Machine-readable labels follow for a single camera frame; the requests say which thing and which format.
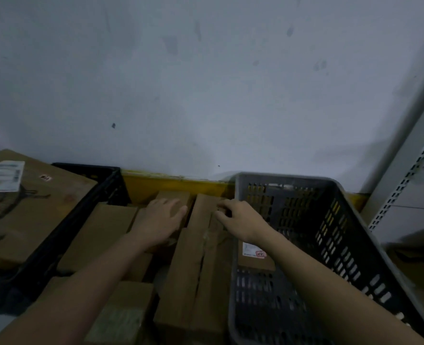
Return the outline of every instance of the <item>black plastic crate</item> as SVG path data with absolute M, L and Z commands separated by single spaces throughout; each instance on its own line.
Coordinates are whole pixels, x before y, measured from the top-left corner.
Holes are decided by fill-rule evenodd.
M 65 253 L 98 202 L 126 206 L 129 195 L 120 168 L 53 163 L 98 182 L 42 244 L 19 267 L 0 270 L 0 314 L 19 315 L 41 294 Z
M 240 173 L 235 197 L 271 227 L 424 337 L 424 309 L 332 179 Z M 238 267 L 228 326 L 236 344 L 332 344 L 280 267 Z

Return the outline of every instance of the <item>barcode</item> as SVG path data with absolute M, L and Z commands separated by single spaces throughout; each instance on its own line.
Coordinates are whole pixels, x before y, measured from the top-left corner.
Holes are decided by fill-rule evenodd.
M 15 172 L 15 174 L 14 174 L 14 178 L 12 179 L 12 181 L 15 183 L 15 182 L 19 181 L 20 169 L 16 169 L 14 172 Z

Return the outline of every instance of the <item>person's right hand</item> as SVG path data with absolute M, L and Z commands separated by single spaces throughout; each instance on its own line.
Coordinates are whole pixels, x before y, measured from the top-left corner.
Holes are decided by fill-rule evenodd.
M 225 213 L 216 211 L 216 218 L 229 232 L 243 242 L 257 246 L 262 235 L 265 235 L 268 229 L 273 230 L 263 217 L 245 201 L 223 200 L 218 203 L 218 206 L 229 209 L 232 212 L 232 217 L 227 217 Z

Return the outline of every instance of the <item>small sticker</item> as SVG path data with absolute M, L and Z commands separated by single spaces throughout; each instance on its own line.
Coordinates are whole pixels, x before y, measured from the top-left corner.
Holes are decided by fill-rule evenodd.
M 266 258 L 266 252 L 264 250 L 245 242 L 242 243 L 242 255 L 260 259 Z
M 42 180 L 44 180 L 45 182 L 48 182 L 49 180 L 52 179 L 52 177 L 51 176 L 48 176 L 47 174 L 43 174 L 42 176 L 40 176 L 40 178 Z
M 24 161 L 0 162 L 0 192 L 19 191 L 24 166 Z

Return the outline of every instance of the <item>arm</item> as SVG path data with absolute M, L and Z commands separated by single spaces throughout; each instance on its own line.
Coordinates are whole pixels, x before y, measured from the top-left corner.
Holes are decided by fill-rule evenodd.
M 135 258 L 178 229 L 187 212 L 183 206 L 170 217 L 178 201 L 151 201 L 137 226 L 8 325 L 0 333 L 0 344 L 81 344 Z
M 218 220 L 279 264 L 336 344 L 424 345 L 409 326 L 273 230 L 247 202 L 220 205 L 232 211 L 232 218 L 217 211 Z

